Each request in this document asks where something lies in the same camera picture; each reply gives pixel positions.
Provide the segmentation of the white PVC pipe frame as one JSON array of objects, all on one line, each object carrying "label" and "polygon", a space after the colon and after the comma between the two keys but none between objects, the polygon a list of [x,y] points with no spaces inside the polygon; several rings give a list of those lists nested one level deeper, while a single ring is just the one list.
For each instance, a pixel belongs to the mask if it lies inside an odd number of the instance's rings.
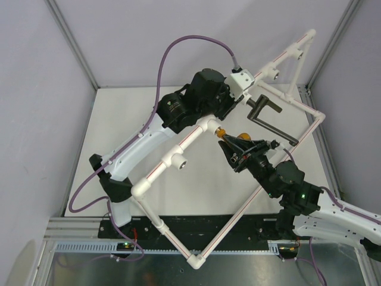
[{"label": "white PVC pipe frame", "polygon": [[[299,146],[318,128],[318,126],[324,121],[325,115],[320,111],[317,111],[299,101],[291,96],[296,81],[299,78],[302,66],[304,65],[305,58],[316,35],[314,29],[310,29],[302,36],[298,41],[292,43],[288,46],[279,56],[274,60],[268,62],[264,67],[260,69],[256,74],[255,83],[250,87],[259,86],[268,92],[271,92],[287,104],[294,106],[295,108],[302,110],[310,115],[312,115],[315,120],[313,124],[302,134],[299,138],[299,144],[296,147],[292,147],[291,151],[295,151]],[[267,77],[272,77],[277,79],[279,76],[279,71],[277,66],[284,62],[289,57],[294,57],[298,60],[298,65],[295,70],[295,74],[289,84],[289,89],[287,92],[283,93],[277,89],[272,88],[270,85],[265,83],[263,80]],[[233,70],[232,73],[237,73],[243,69],[239,65],[235,56],[232,57]],[[250,99],[249,89],[247,89],[243,94],[242,104]],[[184,151],[189,147],[200,135],[204,132],[209,131],[215,135],[221,133],[222,128],[217,122],[216,116],[207,116],[196,124],[196,127],[191,131],[183,140],[170,149],[164,157],[160,160],[157,166],[145,177],[143,177],[133,188],[132,196],[135,201],[140,205],[143,212],[146,214],[148,219],[156,227],[156,229],[164,235],[181,253],[181,255],[186,259],[187,263],[194,269],[199,269],[206,261],[207,257],[212,251],[218,246],[222,239],[229,233],[229,231],[236,225],[239,219],[244,215],[247,208],[250,206],[252,200],[257,194],[262,190],[257,188],[249,198],[244,202],[244,204],[238,209],[238,211],[230,218],[230,220],[223,226],[223,228],[217,233],[217,235],[210,241],[204,250],[200,254],[195,255],[188,250],[185,245],[171,232],[170,228],[165,224],[165,222],[151,209],[151,206],[146,202],[145,193],[150,189],[152,183],[169,167],[173,166],[181,169],[186,160],[183,156]]]}]

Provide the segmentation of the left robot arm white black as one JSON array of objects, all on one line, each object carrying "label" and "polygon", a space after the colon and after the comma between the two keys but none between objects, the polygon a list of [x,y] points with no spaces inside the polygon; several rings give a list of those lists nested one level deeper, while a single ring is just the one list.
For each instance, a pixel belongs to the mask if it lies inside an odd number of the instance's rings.
[{"label": "left robot arm white black", "polygon": [[118,147],[107,155],[93,154],[90,165],[98,173],[103,190],[110,200],[114,216],[111,230],[120,238],[132,231],[130,198],[133,184],[129,173],[149,153],[184,128],[209,115],[220,120],[235,108],[241,90],[231,77],[224,77],[213,69],[197,72],[191,83],[163,96],[145,130],[126,142],[127,148]]}]

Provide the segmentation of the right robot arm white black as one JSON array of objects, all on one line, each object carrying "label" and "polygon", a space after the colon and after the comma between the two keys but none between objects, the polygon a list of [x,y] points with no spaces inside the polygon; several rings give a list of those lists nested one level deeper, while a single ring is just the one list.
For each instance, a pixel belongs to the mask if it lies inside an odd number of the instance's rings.
[{"label": "right robot arm white black", "polygon": [[277,141],[252,140],[220,133],[219,146],[234,172],[247,170],[270,198],[279,200],[274,228],[283,239],[316,237],[337,240],[380,261],[380,216],[338,200],[326,187],[305,181],[293,160],[272,165],[269,151]]}]

